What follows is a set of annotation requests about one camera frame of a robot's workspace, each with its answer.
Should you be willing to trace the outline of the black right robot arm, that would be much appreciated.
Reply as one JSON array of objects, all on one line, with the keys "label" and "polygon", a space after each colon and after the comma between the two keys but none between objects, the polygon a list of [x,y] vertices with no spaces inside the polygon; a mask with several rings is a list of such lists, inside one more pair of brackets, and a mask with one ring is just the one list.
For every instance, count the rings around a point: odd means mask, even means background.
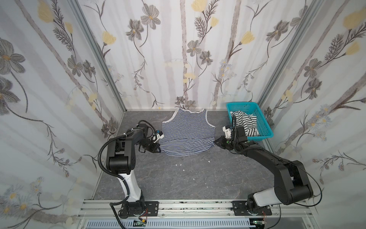
[{"label": "black right robot arm", "polygon": [[245,209],[249,214],[256,215],[268,209],[271,205],[296,204],[302,207],[299,201],[314,196],[310,178],[313,178],[304,165],[296,160],[290,161],[279,157],[259,146],[255,141],[247,138],[245,128],[237,124],[236,117],[232,115],[230,126],[225,127],[225,134],[215,140],[215,144],[235,155],[251,158],[269,170],[274,176],[274,186],[248,195]]}]

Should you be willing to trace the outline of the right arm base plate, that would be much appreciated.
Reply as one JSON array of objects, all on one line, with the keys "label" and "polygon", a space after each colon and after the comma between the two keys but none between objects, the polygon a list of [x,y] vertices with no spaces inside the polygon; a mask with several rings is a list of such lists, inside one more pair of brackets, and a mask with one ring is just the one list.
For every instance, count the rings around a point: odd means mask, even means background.
[{"label": "right arm base plate", "polygon": [[232,201],[232,209],[236,216],[271,216],[272,211],[269,206],[260,207],[253,200]]}]

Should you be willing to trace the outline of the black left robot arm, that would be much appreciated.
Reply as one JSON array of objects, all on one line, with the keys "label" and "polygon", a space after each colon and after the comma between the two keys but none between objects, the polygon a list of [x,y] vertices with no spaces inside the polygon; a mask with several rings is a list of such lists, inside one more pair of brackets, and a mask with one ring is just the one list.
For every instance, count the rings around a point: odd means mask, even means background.
[{"label": "black left robot arm", "polygon": [[134,174],[135,147],[138,146],[139,152],[142,153],[161,153],[159,140],[162,138],[164,134],[161,130],[145,120],[140,120],[136,127],[109,139],[99,150],[97,162],[100,169],[118,178],[124,190],[125,197],[122,201],[110,203],[117,219],[147,215],[143,191],[138,186]]}]

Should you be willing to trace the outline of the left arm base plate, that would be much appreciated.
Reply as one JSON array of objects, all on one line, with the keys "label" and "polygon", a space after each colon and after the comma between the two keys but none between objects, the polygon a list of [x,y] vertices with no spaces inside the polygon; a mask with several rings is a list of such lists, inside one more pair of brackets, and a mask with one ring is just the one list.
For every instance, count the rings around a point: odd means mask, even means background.
[{"label": "left arm base plate", "polygon": [[125,202],[118,212],[118,216],[122,219],[128,217],[157,217],[159,210],[158,201],[135,201]]}]

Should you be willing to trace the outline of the blue white striped tank top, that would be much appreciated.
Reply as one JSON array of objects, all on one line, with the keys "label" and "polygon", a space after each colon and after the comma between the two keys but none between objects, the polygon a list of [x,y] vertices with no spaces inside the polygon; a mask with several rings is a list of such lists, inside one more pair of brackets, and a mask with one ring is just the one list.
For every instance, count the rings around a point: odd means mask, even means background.
[{"label": "blue white striped tank top", "polygon": [[164,137],[160,149],[169,156],[192,156],[214,146],[215,126],[207,119],[207,110],[193,112],[178,108],[162,122]]}]

